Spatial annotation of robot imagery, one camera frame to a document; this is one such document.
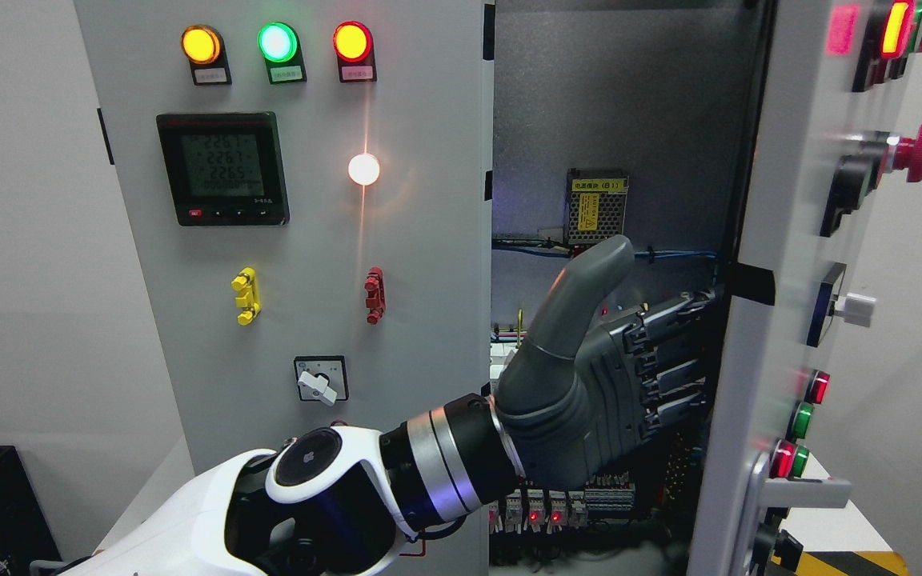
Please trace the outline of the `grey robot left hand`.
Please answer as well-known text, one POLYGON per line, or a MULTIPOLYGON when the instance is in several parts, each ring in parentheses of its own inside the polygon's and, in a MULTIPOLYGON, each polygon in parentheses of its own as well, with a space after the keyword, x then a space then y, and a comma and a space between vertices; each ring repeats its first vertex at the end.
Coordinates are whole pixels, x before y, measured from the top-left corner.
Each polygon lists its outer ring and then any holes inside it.
POLYGON ((582 487, 708 407, 709 314, 722 290, 685 291, 651 309, 597 317, 634 260, 621 234, 571 260, 502 372, 498 419, 524 477, 542 488, 582 487))

